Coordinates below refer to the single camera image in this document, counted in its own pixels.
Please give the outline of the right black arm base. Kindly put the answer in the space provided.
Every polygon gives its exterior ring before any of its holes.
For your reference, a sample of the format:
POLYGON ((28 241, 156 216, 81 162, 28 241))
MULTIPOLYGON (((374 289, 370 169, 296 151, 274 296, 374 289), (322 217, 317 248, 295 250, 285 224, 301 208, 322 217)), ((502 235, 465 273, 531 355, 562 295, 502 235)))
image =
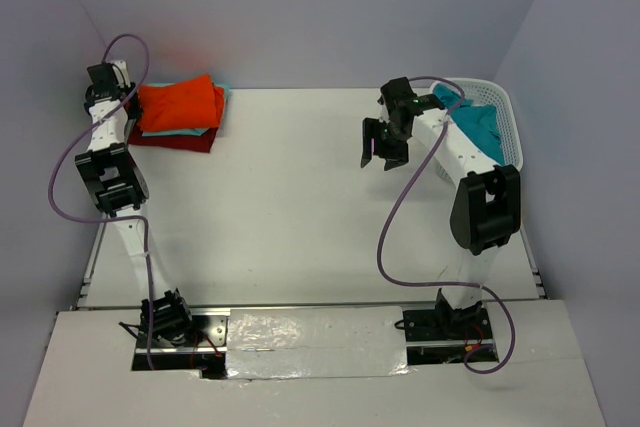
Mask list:
POLYGON ((481 301, 453 309, 442 293, 433 307, 408 309, 394 323, 404 333, 410 366, 497 362, 488 312, 481 301))

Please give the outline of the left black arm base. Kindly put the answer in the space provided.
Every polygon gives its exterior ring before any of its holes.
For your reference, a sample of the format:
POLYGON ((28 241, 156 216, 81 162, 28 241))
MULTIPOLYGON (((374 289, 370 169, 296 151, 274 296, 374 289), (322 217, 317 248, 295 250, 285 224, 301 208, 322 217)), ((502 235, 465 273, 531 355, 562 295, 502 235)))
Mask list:
POLYGON ((194 313, 177 290, 143 300, 136 323, 118 323, 135 340, 134 371, 189 370, 205 379, 227 377, 228 316, 194 313))

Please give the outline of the dark teal t shirt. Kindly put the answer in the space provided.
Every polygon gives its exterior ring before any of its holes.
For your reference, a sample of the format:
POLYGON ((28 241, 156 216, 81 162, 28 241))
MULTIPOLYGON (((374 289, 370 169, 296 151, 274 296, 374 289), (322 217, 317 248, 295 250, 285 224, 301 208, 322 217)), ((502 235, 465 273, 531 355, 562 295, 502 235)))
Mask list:
POLYGON ((432 93, 446 108, 458 103, 452 119, 462 132, 485 155, 500 165, 505 164, 502 135, 497 123, 497 108, 492 104, 474 105, 471 99, 461 101, 459 92, 447 84, 432 85, 432 93))

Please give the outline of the orange t shirt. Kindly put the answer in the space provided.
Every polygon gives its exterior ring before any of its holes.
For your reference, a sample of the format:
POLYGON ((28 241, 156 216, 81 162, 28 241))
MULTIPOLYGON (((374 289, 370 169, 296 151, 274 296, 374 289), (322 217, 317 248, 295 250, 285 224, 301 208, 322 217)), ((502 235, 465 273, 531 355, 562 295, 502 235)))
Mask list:
POLYGON ((209 74, 163 85, 142 85, 138 91, 143 115, 139 128, 157 133, 182 129, 209 129, 220 126, 227 90, 209 74))

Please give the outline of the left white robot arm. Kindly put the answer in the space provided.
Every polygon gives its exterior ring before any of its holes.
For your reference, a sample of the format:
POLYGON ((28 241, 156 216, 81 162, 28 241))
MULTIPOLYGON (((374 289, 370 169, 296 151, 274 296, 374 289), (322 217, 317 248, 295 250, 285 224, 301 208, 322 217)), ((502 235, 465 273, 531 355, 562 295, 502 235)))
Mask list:
POLYGON ((112 219, 130 259, 140 291, 140 328, 154 345, 184 346, 196 321, 155 252, 146 221, 149 189, 129 150, 129 136, 142 115, 136 84, 124 61, 87 68, 85 110, 96 125, 75 166, 99 212, 112 219))

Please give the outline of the dark red t shirt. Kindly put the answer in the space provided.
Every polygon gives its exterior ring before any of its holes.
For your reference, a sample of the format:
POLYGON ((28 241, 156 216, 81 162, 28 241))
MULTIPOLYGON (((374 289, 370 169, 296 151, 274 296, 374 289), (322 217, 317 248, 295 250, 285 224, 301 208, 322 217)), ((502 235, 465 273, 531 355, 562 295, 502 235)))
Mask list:
POLYGON ((136 146, 159 147, 197 153, 209 153, 214 143, 216 134, 217 129, 211 128, 207 129, 201 135, 144 136, 143 132, 135 127, 129 135, 128 142, 131 145, 136 146))

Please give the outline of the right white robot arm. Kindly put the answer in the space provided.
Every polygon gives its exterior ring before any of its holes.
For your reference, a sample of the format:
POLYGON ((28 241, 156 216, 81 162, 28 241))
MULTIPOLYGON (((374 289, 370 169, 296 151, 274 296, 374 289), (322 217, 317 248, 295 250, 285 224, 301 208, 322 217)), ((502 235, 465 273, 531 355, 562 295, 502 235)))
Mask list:
POLYGON ((433 285, 435 327, 456 338, 479 314, 498 250, 520 229, 520 172, 491 157, 461 128, 459 112, 474 106, 462 87, 438 77, 431 82, 431 91, 422 95, 407 77, 381 87, 381 116, 362 122, 361 163, 378 157, 385 170, 402 167, 409 161, 410 140, 417 140, 429 150, 426 159, 436 161, 453 182, 449 228, 462 257, 447 279, 433 285))

